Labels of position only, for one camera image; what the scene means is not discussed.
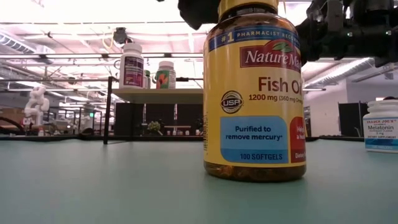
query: white shelf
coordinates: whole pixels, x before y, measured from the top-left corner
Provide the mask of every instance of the white shelf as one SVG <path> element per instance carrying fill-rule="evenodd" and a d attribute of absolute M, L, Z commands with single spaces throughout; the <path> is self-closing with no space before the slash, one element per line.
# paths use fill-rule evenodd
<path fill-rule="evenodd" d="M 202 104 L 202 89 L 115 89 L 113 93 L 131 103 Z"/>

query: red label section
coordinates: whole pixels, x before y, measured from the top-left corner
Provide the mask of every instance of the red label section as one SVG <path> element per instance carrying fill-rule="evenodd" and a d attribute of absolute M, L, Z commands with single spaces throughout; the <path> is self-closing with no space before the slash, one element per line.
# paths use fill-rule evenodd
<path fill-rule="evenodd" d="M 273 40 L 266 45 L 241 47 L 241 68 L 280 67 L 300 72 L 300 54 L 287 40 Z"/>
<path fill-rule="evenodd" d="M 293 118 L 290 123 L 290 157 L 292 163 L 305 161 L 305 130 L 301 117 Z"/>

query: pill bottle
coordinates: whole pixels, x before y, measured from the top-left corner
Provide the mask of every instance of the pill bottle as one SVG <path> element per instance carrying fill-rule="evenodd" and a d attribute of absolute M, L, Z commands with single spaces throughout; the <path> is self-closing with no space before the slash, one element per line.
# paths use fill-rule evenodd
<path fill-rule="evenodd" d="M 204 158 L 214 176 L 283 182 L 306 170 L 299 37 L 278 0 L 221 0 L 204 45 Z"/>
<path fill-rule="evenodd" d="M 142 88 L 148 89 L 148 77 L 145 74 L 142 77 Z"/>
<path fill-rule="evenodd" d="M 150 71 L 148 71 L 148 70 L 145 70 L 145 76 L 147 77 L 147 80 L 148 80 L 148 82 L 147 82 L 147 89 L 150 89 L 150 83 L 151 83 L 151 79 L 150 79 Z"/>
<path fill-rule="evenodd" d="M 398 153 L 398 100 L 372 101 L 363 116 L 365 148 L 369 152 Z"/>
<path fill-rule="evenodd" d="M 138 44 L 127 43 L 123 47 L 124 53 L 120 58 L 120 88 L 142 88 L 144 81 L 144 58 L 142 47 Z"/>
<path fill-rule="evenodd" d="M 174 63 L 168 61 L 160 62 L 155 79 L 156 89 L 175 89 Z"/>

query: teal tabletop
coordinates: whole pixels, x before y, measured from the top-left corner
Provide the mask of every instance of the teal tabletop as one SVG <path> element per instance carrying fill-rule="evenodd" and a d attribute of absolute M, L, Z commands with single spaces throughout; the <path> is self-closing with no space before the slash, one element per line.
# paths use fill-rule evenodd
<path fill-rule="evenodd" d="M 202 142 L 0 142 L 0 223 L 398 223 L 398 155 L 307 144 L 295 182 L 217 179 Z"/>

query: yellow supplement bottle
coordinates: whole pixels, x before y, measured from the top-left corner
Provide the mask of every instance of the yellow supplement bottle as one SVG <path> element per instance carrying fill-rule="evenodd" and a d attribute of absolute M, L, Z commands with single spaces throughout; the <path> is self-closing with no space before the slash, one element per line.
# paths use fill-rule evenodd
<path fill-rule="evenodd" d="M 306 169 L 299 37 L 278 0 L 221 0 L 205 42 L 205 169 L 282 182 Z"/>

